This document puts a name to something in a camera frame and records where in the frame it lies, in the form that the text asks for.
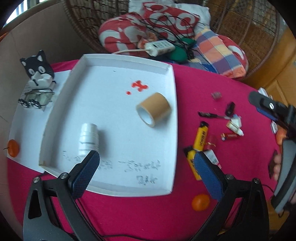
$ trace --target beige sofa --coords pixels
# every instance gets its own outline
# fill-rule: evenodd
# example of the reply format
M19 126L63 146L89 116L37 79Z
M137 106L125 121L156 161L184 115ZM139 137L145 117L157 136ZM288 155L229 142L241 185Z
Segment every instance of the beige sofa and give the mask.
M45 51L50 63L79 59L93 53L73 30L62 3L48 0L24 12L1 31L9 32L0 42L0 148L5 148L17 100L28 80L19 59ZM7 181L6 150L0 154L0 210L11 227L22 237L16 220Z

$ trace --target checkered cloth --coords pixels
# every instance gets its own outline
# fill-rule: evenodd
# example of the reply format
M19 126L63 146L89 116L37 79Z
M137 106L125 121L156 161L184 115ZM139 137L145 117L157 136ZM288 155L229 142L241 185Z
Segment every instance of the checkered cloth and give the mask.
M213 31L204 29L196 35L195 39L196 43L193 46L195 58L184 65L233 79L246 75L241 62Z

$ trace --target white extension cord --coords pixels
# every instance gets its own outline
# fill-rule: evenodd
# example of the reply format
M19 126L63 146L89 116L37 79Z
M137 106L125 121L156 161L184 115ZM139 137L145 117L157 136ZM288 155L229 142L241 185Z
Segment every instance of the white extension cord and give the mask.
M175 46L167 40L159 40L155 42L149 42L144 45L144 49L131 49L117 51L112 54L120 54L127 52L142 52L146 51L150 56L156 57L165 53L169 53L175 50Z

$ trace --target wooden cabinet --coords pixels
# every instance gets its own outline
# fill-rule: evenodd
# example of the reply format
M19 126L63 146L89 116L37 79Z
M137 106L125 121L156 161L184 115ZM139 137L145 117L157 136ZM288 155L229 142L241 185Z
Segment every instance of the wooden cabinet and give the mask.
M296 40L287 29L270 58L244 83L263 87L274 100L296 106Z

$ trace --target red mark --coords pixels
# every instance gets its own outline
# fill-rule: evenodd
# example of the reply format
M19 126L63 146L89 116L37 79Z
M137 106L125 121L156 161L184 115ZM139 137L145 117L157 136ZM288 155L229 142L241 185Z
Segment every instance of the red mark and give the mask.
M137 80L136 82L132 83L131 86L133 88L138 88L138 91L141 92L142 90L148 89L148 85L142 85L142 81Z

